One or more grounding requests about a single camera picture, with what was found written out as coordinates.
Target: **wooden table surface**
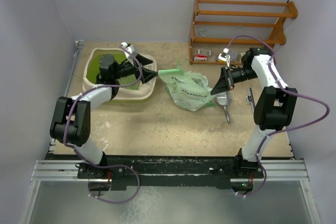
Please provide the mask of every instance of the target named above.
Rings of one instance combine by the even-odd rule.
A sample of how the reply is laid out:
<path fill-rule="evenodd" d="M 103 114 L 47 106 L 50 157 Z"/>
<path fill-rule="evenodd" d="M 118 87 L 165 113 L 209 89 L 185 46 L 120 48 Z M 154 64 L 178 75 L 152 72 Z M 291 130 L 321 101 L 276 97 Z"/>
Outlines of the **wooden table surface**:
<path fill-rule="evenodd" d="M 83 71 L 92 50 L 115 48 L 119 44 L 85 42 L 69 96 L 82 92 Z M 207 76 L 210 87 L 219 78 L 219 65 L 189 65 L 186 42 L 135 42 L 134 45 L 139 53 L 153 56 L 159 70 L 174 69 L 180 63 L 184 70 Z M 244 51 L 246 47 L 236 49 Z M 218 55 L 223 46 L 212 47 L 212 50 L 214 55 Z M 108 155 L 234 156 L 255 127 L 251 106 L 244 100 L 249 87 L 255 100 L 259 98 L 261 87 L 258 79 L 236 84 L 228 107 L 232 122 L 227 124 L 221 106 L 195 112 L 177 107 L 165 91 L 165 83 L 157 77 L 153 94 L 147 101 L 131 104 L 110 101 L 92 111 L 90 136 Z M 55 154 L 74 153 L 57 142 Z M 276 135 L 264 156 L 292 157 L 287 134 Z"/>

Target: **crumpled bag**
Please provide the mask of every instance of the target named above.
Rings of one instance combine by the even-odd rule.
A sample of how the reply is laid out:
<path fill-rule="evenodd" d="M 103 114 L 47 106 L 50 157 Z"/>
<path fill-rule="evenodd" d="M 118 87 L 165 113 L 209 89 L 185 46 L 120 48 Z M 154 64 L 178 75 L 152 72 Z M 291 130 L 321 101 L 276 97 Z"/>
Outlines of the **crumpled bag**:
<path fill-rule="evenodd" d="M 204 106 L 215 106 L 210 95 L 208 79 L 200 73 L 185 72 L 177 69 L 159 70 L 159 77 L 166 83 L 166 91 L 177 106 L 196 111 Z"/>

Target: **green plastic bag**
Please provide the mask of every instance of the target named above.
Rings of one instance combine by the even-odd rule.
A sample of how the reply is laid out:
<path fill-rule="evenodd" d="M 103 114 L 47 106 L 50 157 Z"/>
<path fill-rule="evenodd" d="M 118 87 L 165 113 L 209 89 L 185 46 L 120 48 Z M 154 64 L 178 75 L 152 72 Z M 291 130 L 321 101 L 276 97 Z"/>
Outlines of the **green plastic bag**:
<path fill-rule="evenodd" d="M 177 106 L 196 111 L 203 106 L 215 106 L 210 95 L 208 79 L 200 73 L 185 72 L 182 68 L 159 70 L 159 77 Z"/>

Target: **purple cable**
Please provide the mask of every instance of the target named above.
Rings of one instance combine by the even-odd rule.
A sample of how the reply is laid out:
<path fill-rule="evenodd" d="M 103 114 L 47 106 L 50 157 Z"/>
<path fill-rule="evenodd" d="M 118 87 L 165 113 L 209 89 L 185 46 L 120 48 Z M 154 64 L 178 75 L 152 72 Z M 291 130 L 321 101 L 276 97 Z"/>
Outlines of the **purple cable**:
<path fill-rule="evenodd" d="M 97 200 L 100 200 L 100 201 L 103 201 L 103 202 L 106 202 L 106 203 L 110 203 L 110 204 L 124 204 L 126 202 L 129 202 L 130 200 L 132 200 L 133 198 L 136 197 L 136 195 L 139 193 L 140 191 L 140 179 L 139 179 L 139 176 L 138 174 L 136 173 L 135 170 L 133 170 L 131 167 L 127 166 L 127 165 L 108 165 L 108 166 L 99 166 L 99 165 L 96 165 L 94 164 L 93 162 L 91 162 L 90 160 L 88 160 L 87 158 L 83 157 L 80 153 L 78 153 L 75 148 L 72 146 L 72 145 L 69 145 L 67 144 L 67 136 L 68 136 L 68 131 L 69 131 L 69 125 L 70 125 L 70 120 L 71 120 L 71 116 L 73 115 L 73 111 L 76 107 L 76 104 L 78 103 L 78 101 L 84 97 L 86 94 L 96 90 L 96 89 L 101 89 L 101 88 L 125 88 L 125 87 L 129 87 L 129 86 L 132 86 L 134 84 L 136 84 L 138 81 L 141 80 L 142 78 L 142 69 L 141 69 L 141 64 L 140 62 L 136 59 L 135 56 L 131 55 L 127 50 L 125 50 L 123 47 L 119 46 L 124 52 L 128 53 L 129 56 L 131 56 L 131 58 L 135 61 L 135 63 L 138 65 L 139 67 L 139 72 L 140 72 L 140 75 L 139 77 L 131 84 L 125 84 L 125 85 L 100 85 L 100 86 L 97 86 L 95 88 L 92 88 L 92 89 L 89 89 L 87 91 L 85 91 L 84 93 L 82 93 L 81 95 L 79 95 L 73 102 L 71 108 L 70 108 L 70 111 L 69 111 L 69 115 L 68 115 L 68 119 L 67 119 L 67 123 L 66 123 L 66 126 L 65 126 L 65 130 L 64 130 L 64 135 L 63 135 L 63 144 L 66 146 L 66 147 L 69 147 L 69 148 L 72 148 L 72 150 L 76 153 L 76 155 L 82 159 L 83 161 L 87 162 L 89 165 L 95 167 L 95 168 L 102 168 L 102 169 L 108 169 L 108 168 L 127 168 L 129 169 L 132 173 L 135 174 L 135 177 L 137 178 L 137 181 L 138 181 L 138 184 L 137 184 L 137 189 L 135 191 L 135 193 L 128 199 L 125 199 L 125 200 L 122 200 L 122 201 L 112 201 L 112 200 L 106 200 L 106 199 L 103 199 L 103 198 L 100 198 L 94 194 L 92 194 L 90 188 L 89 188 L 89 193 L 90 195 L 97 199 Z"/>
<path fill-rule="evenodd" d="M 266 172 L 266 169 L 263 167 L 263 165 L 262 165 L 262 163 L 261 163 L 261 161 L 260 161 L 260 159 L 259 159 L 259 152 L 260 152 L 260 150 L 261 150 L 261 147 L 262 147 L 263 144 L 265 143 L 267 137 L 268 137 L 268 136 L 273 136 L 273 135 L 275 135 L 275 134 L 282 133 L 282 132 L 289 132 L 289 131 L 298 130 L 298 129 L 301 129 L 301 128 L 304 128 L 304 127 L 307 127 L 307 126 L 311 126 L 312 124 L 318 123 L 318 122 L 320 122 L 321 120 L 325 119 L 325 118 L 329 115 L 329 113 L 330 113 L 330 107 L 329 107 L 329 105 L 328 105 L 327 103 L 325 103 L 325 102 L 323 102 L 323 101 L 321 101 L 321 100 L 319 100 L 319 99 L 310 97 L 310 96 L 308 96 L 308 95 L 297 94 L 297 93 L 294 93 L 294 92 L 291 92 L 291 91 L 286 90 L 286 89 L 281 85 L 280 81 L 277 79 L 277 76 L 276 76 L 276 74 L 274 73 L 274 71 L 272 70 L 272 67 L 271 67 L 271 61 L 274 59 L 276 53 L 275 53 L 274 49 L 273 49 L 270 45 L 268 45 L 267 43 L 263 42 L 262 40 L 257 39 L 257 38 L 252 37 L 252 36 L 238 35 L 238 36 L 234 37 L 234 38 L 230 41 L 230 43 L 228 44 L 227 48 L 229 48 L 229 47 L 231 46 L 232 42 L 233 42 L 235 39 L 239 38 L 239 37 L 246 37 L 246 38 L 254 39 L 254 40 L 256 40 L 256 41 L 262 43 L 264 46 L 266 46 L 268 49 L 270 49 L 270 50 L 272 51 L 273 55 L 272 55 L 271 58 L 268 60 L 268 69 L 269 69 L 269 71 L 271 72 L 271 74 L 272 74 L 272 76 L 274 77 L 274 79 L 276 80 L 276 83 L 279 85 L 280 89 L 281 89 L 284 93 L 287 93 L 287 94 L 289 94 L 289 95 L 294 95 L 294 96 L 296 96 L 296 97 L 300 97 L 300 98 L 303 98 L 303 99 L 306 99 L 306 100 L 310 100 L 310 101 L 318 102 L 318 103 L 322 104 L 323 106 L 325 106 L 325 108 L 326 108 L 326 112 L 325 112 L 325 114 L 324 114 L 323 116 L 321 116 L 321 117 L 319 117 L 319 118 L 317 118 L 317 119 L 315 119 L 315 120 L 313 120 L 313 121 L 311 121 L 311 122 L 309 122 L 309 123 L 305 123 L 305 124 L 302 124 L 302 125 L 299 125 L 299 126 L 290 128 L 290 129 L 284 129 L 284 130 L 281 130 L 281 131 L 275 131 L 275 132 L 269 133 L 268 135 L 266 135 L 266 136 L 263 138 L 263 140 L 260 142 L 260 144 L 259 144 L 259 146 L 258 146 L 258 148 L 257 148 L 257 162 L 258 162 L 258 164 L 260 165 L 262 171 L 264 172 L 264 180 L 262 181 L 261 185 L 260 185 L 256 190 L 254 190 L 254 191 L 253 191 L 252 193 L 250 193 L 249 195 L 246 195 L 246 196 L 251 196 L 251 195 L 254 195 L 254 194 L 256 194 L 257 192 L 259 192 L 259 191 L 264 187 L 264 185 L 265 185 L 265 183 L 266 183 L 267 172 Z"/>

